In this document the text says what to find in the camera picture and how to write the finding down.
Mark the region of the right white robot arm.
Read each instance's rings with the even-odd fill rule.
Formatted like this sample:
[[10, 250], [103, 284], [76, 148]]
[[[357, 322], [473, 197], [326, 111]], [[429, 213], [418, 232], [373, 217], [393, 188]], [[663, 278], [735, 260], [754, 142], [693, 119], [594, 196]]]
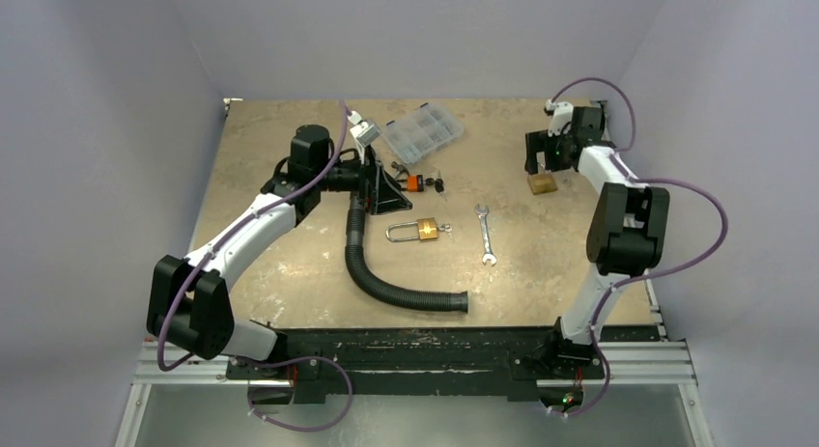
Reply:
[[601, 108], [549, 99], [545, 112], [549, 126], [525, 136], [524, 170], [531, 192], [553, 192], [555, 173], [572, 169], [598, 195], [585, 243], [590, 267], [540, 356], [550, 374], [564, 377], [580, 362], [597, 358], [595, 343], [620, 297], [622, 282], [659, 263], [670, 196], [637, 182], [603, 137], [606, 117]]

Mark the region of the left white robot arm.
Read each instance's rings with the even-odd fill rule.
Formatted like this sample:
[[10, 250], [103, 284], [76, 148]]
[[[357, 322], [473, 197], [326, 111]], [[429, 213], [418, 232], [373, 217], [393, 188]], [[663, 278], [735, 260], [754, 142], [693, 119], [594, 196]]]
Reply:
[[173, 344], [189, 355], [212, 359], [229, 355], [250, 359], [262, 377], [287, 369], [288, 353], [270, 326], [235, 317], [230, 290], [242, 274], [280, 237], [295, 228], [319, 204], [325, 191], [350, 192], [367, 203], [385, 203], [385, 211], [408, 210], [409, 200], [383, 170], [372, 144], [381, 132], [366, 120], [352, 126], [353, 158], [323, 126], [300, 126], [289, 155], [275, 167], [250, 206], [214, 239], [177, 258], [166, 255], [155, 265], [147, 329], [157, 338], [157, 360]]

